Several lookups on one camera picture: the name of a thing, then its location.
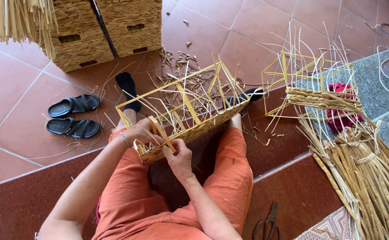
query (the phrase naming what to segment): woven basket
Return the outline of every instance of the woven basket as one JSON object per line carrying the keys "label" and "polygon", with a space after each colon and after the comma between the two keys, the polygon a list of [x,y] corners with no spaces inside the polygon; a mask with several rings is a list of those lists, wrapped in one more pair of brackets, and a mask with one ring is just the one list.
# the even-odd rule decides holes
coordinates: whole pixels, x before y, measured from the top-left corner
{"label": "woven basket", "polygon": [[97,0],[119,57],[162,47],[162,0]]}
{"label": "woven basket", "polygon": [[112,61],[114,56],[107,40],[102,37],[91,41],[78,41],[54,46],[52,61],[63,72],[80,69],[94,64]]}
{"label": "woven basket", "polygon": [[89,1],[56,0],[54,9],[58,27],[51,32],[52,62],[57,67],[69,72],[114,59]]}
{"label": "woven basket", "polygon": [[103,37],[103,31],[89,1],[54,2],[58,31],[51,33],[54,46],[84,42]]}

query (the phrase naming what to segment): red cloth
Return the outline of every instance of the red cloth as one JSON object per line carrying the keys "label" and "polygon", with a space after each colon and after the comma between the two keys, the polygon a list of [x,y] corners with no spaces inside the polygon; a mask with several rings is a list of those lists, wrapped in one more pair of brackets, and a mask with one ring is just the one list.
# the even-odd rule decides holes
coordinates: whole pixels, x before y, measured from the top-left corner
{"label": "red cloth", "polygon": [[[344,90],[350,89],[350,84],[330,84],[329,90],[331,92],[340,93]],[[354,94],[353,91],[348,91],[348,94]],[[333,117],[333,119],[328,120],[328,124],[330,126],[330,129],[333,132],[341,132],[344,127],[351,127],[353,125],[353,122],[356,123],[356,121],[363,123],[362,115],[355,114],[350,116],[345,116],[344,113],[350,113],[351,111],[342,111],[342,110],[336,110],[336,109],[326,109],[326,116],[327,117]]]}

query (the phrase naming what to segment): woman's right hand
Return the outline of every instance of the woman's right hand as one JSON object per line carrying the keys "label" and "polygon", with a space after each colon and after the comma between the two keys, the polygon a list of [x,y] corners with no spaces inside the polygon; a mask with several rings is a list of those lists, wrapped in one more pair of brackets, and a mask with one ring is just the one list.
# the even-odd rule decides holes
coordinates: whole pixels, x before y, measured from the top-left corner
{"label": "woman's right hand", "polygon": [[192,172],[192,151],[186,147],[183,139],[174,139],[171,144],[176,150],[175,154],[164,147],[161,150],[168,160],[172,172],[182,183],[194,176]]}

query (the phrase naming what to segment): black sock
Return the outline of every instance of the black sock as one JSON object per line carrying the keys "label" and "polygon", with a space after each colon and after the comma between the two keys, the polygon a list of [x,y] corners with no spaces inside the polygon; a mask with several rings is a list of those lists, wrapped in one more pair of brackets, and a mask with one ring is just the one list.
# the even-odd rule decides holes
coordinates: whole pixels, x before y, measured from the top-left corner
{"label": "black sock", "polygon": [[[251,89],[248,89],[245,91],[245,94],[249,95],[251,97],[250,101],[253,102],[253,101],[257,101],[258,99],[260,99],[262,97],[261,93],[263,93],[264,91],[262,89],[256,91],[254,95],[250,95],[252,93],[254,93],[254,91],[256,90],[257,88],[251,88]],[[239,104],[239,102],[242,102],[244,100],[247,100],[246,96],[244,94],[240,94],[239,96],[237,96],[239,98],[239,100],[237,100],[237,98],[234,98],[234,97],[227,97],[227,101],[229,102],[229,104],[231,106],[234,106],[234,105],[237,105]]]}
{"label": "black sock", "polygon": [[[135,82],[132,79],[131,74],[129,74],[127,72],[118,74],[116,76],[116,82],[117,82],[117,85],[119,85],[119,87],[122,90],[125,90],[127,93],[129,93],[130,95],[132,95],[134,97],[137,96],[137,92],[135,91]],[[123,94],[125,94],[126,101],[133,99],[133,97],[129,96],[125,92],[123,92]],[[125,109],[133,109],[135,112],[138,112],[141,109],[141,102],[133,101],[133,102],[125,105]]]}

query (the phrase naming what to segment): patterned tile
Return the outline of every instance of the patterned tile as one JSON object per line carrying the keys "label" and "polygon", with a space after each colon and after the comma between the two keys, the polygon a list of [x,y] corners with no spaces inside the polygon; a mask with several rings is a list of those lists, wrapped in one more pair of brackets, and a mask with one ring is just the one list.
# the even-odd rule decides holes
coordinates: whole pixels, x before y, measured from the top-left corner
{"label": "patterned tile", "polygon": [[298,236],[297,240],[352,239],[353,221],[345,207],[341,207],[324,220]]}

